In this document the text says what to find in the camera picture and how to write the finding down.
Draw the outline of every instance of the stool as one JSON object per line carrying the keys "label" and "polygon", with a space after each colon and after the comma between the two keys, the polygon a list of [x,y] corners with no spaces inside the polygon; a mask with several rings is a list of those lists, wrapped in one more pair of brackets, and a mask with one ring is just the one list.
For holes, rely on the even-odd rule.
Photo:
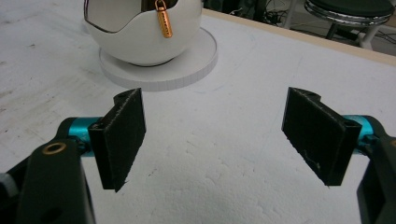
{"label": "stool", "polygon": [[332,39],[340,24],[378,26],[387,22],[394,11],[389,0],[306,0],[304,7],[312,15],[332,23],[327,39]]}

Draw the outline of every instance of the metal stool leg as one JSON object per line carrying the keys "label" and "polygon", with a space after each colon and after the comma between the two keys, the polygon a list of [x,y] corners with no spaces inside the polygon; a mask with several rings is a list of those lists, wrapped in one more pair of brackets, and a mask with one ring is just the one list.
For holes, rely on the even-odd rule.
{"label": "metal stool leg", "polygon": [[358,35],[359,45],[363,49],[373,49],[371,41],[373,40],[373,37],[375,36],[376,32],[379,30],[380,27],[381,26],[370,27],[366,34]]}
{"label": "metal stool leg", "polygon": [[283,24],[283,28],[290,29],[291,18],[293,16],[294,9],[296,8],[297,0],[291,0],[288,15],[286,16],[285,23]]}
{"label": "metal stool leg", "polygon": [[332,27],[330,27],[329,33],[326,35],[326,39],[332,39],[334,36],[335,32],[337,31],[338,24],[333,23]]}

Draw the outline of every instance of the white spherical object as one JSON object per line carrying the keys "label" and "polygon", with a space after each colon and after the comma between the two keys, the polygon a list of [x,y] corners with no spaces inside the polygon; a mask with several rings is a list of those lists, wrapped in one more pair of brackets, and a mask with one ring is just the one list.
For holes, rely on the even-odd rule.
{"label": "white spherical object", "polygon": [[117,32],[107,32],[91,21],[87,28],[106,53],[128,63],[152,66],[172,60],[189,47],[200,28],[201,0],[179,0],[166,12],[173,30],[170,38],[163,36],[156,10],[138,13]]}

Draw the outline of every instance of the floor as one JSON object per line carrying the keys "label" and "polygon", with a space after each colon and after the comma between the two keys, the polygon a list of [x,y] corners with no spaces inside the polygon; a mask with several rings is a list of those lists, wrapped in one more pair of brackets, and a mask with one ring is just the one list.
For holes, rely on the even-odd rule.
{"label": "floor", "polygon": [[[253,2],[254,1],[252,0],[241,0],[239,8],[235,9],[235,14],[251,19],[254,13],[254,10],[252,9],[252,6],[254,5]],[[289,5],[290,0],[267,0],[267,11],[272,13],[272,15],[277,15],[278,18],[278,22],[271,23],[275,23],[277,26],[282,26],[282,22],[285,20],[288,13]],[[329,22],[309,14],[304,8],[304,0],[298,0],[291,20],[291,30],[324,38],[329,31],[330,26],[331,24]],[[345,28],[347,33],[364,33],[364,30],[361,28]],[[340,35],[335,35],[333,41],[357,47],[359,46],[355,40],[347,39]],[[396,27],[387,25],[381,26],[381,29],[372,41],[372,48],[374,51],[396,56]]]}

